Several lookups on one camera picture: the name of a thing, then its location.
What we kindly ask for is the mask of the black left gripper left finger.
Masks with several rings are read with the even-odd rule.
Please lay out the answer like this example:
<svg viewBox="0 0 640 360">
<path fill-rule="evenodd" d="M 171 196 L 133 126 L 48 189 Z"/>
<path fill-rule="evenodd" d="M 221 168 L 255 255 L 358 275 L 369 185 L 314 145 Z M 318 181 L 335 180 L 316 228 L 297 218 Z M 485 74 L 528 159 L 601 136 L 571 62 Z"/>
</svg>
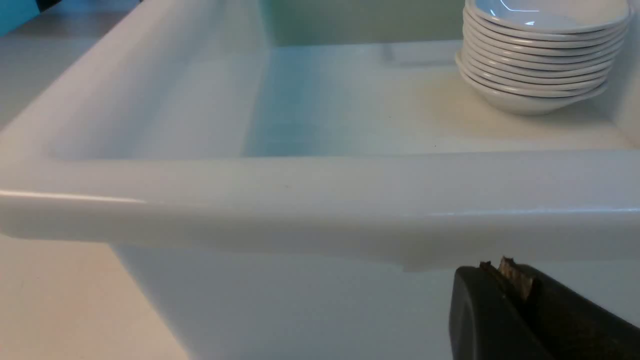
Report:
<svg viewBox="0 0 640 360">
<path fill-rule="evenodd" d="M 480 266 L 454 272 L 448 333 L 454 360 L 549 360 L 495 276 Z"/>
</svg>

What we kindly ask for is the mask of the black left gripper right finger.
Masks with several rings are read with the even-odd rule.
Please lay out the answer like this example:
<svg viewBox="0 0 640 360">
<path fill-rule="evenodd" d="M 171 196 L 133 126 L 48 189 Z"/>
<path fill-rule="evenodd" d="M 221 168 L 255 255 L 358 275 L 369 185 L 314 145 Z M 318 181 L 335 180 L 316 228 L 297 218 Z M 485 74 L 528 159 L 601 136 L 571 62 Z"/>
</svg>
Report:
<svg viewBox="0 0 640 360">
<path fill-rule="evenodd" d="M 504 257 L 499 273 L 528 328 L 556 360 L 637 360 L 639 328 L 530 265 Z"/>
</svg>

